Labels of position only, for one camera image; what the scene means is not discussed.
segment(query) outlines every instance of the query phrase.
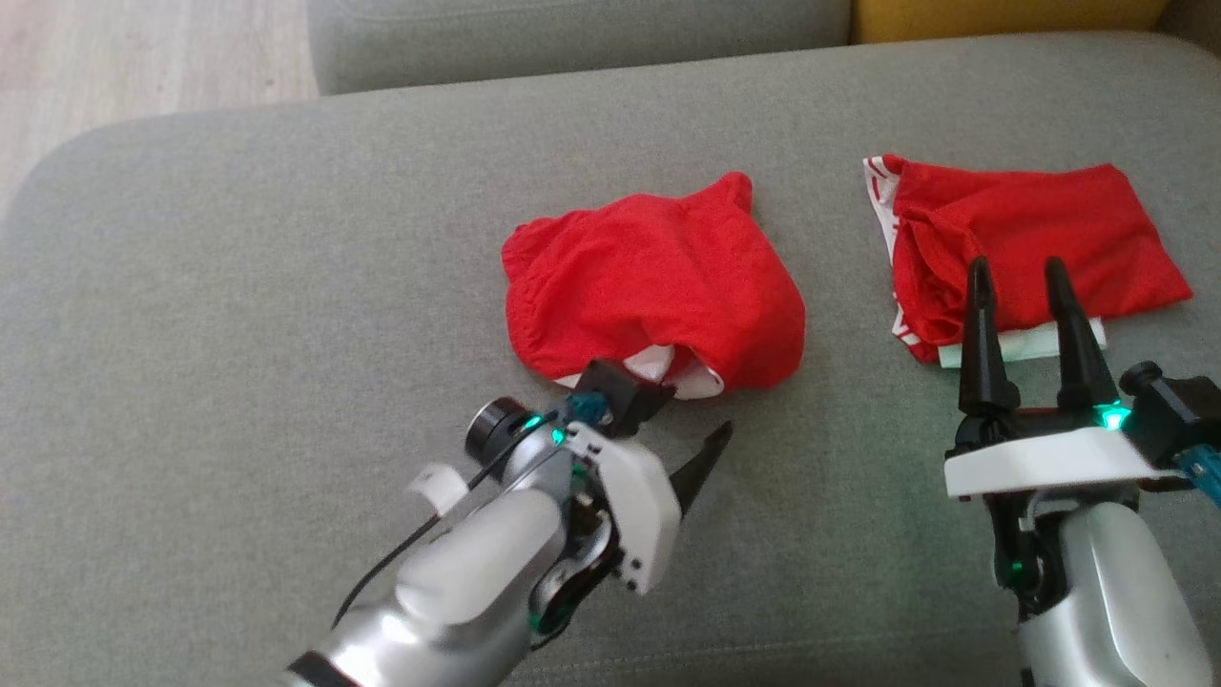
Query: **black cable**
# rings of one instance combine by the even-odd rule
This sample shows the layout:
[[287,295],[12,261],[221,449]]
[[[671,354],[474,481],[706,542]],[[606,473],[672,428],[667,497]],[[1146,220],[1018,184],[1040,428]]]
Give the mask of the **black cable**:
[[[488,461],[487,465],[485,465],[477,473],[475,473],[475,477],[470,478],[470,482],[466,483],[466,492],[468,493],[474,492],[475,488],[480,486],[480,483],[487,480],[487,476],[491,475],[492,471],[496,470],[498,465],[504,462],[504,460],[513,454],[513,451],[518,448],[518,445],[521,444],[521,442],[525,441],[526,437],[530,437],[531,434],[534,434],[536,430],[547,425],[548,422],[554,421],[558,417],[559,412],[549,411],[542,416],[542,422],[523,432],[521,434],[514,437],[513,441],[508,443],[508,445],[501,449],[499,454],[496,454],[496,456],[491,461]],[[335,620],[331,621],[331,630],[335,630],[336,626],[339,625],[339,621],[343,620],[343,616],[347,615],[348,609],[352,608],[352,604],[357,600],[357,597],[359,597],[360,593],[365,591],[365,587],[370,582],[372,582],[375,577],[381,575],[381,572],[386,570],[386,567],[389,566],[389,564],[394,563],[394,559],[402,556],[404,552],[410,549],[411,544],[419,542],[421,537],[424,537],[425,534],[429,533],[430,530],[436,527],[438,522],[441,522],[441,516],[433,514],[432,517],[426,520],[424,525],[421,525],[398,547],[394,547],[394,549],[392,549],[391,553],[386,554],[385,556],[382,556],[380,561],[374,564],[374,567],[369,569],[369,572],[366,572],[364,577],[361,577],[360,581],[357,582],[355,587],[352,588],[352,592],[348,592],[348,597],[343,599],[342,604],[339,604],[339,611],[335,614]]]

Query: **gray fabric upholstery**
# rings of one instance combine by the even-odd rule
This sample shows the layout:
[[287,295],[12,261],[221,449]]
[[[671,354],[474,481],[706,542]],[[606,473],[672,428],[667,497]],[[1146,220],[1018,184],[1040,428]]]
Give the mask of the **gray fabric upholstery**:
[[1158,28],[1221,55],[1221,1],[1171,0]]
[[[1176,39],[1043,34],[85,134],[32,173],[0,249],[0,682],[278,669],[425,516],[403,494],[416,469],[474,472],[463,431],[485,401],[559,397],[509,350],[513,227],[740,168],[807,303],[803,366],[647,428],[672,465],[724,419],[739,432],[662,587],[600,589],[510,683],[1017,685],[988,517],[944,497],[955,376],[889,333],[861,157],[1115,162],[1197,297],[1111,322],[1112,365],[1221,378],[1217,111],[1221,61]],[[1053,400],[1051,362],[1011,375]],[[1143,513],[1221,663],[1221,517],[1188,494]]]
[[850,0],[310,0],[319,88],[426,83],[842,45]]

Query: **red cloth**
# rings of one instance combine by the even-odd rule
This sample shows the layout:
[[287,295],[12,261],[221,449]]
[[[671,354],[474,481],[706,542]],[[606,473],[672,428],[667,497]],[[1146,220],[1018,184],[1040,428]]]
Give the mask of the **red cloth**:
[[933,348],[962,340],[967,266],[977,255],[987,255],[991,267],[1001,331],[1051,320],[1044,283],[1051,255],[1063,259],[1090,316],[1122,316],[1192,297],[1127,177],[1111,165],[1067,173],[973,172],[894,155],[883,160],[900,177],[895,297],[907,325]]
[[558,381],[592,359],[675,347],[676,367],[689,350],[725,389],[791,376],[805,304],[751,195],[730,172],[686,198],[636,194],[519,226],[501,251],[518,358]]

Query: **robotic arm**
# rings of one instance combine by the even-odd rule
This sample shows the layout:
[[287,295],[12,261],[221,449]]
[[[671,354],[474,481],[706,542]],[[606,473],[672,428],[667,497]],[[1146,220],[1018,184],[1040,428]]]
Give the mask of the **robotic arm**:
[[346,604],[331,635],[278,683],[491,687],[563,632],[608,576],[636,594],[656,587],[679,522],[731,436],[725,423],[668,477],[630,437],[673,394],[596,361],[562,410],[488,404],[466,433],[480,476],[464,484],[453,469],[429,466],[413,483],[437,509],[418,534],[484,476],[503,486],[501,495],[411,555],[385,599],[344,614]]
[[1137,515],[1142,491],[1199,488],[1221,506],[1221,390],[1145,362],[1121,379],[1063,262],[1046,265],[1060,336],[1055,409],[1022,409],[1005,376],[984,257],[971,266],[951,498],[991,516],[994,574],[1018,602],[1023,683],[1209,687],[1212,666],[1170,567]]

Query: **yellow cushion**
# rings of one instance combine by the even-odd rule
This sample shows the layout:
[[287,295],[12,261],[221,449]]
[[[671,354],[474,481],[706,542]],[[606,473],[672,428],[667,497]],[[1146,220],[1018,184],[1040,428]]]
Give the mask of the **yellow cushion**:
[[1167,0],[856,0],[855,43],[1028,31],[1148,31]]

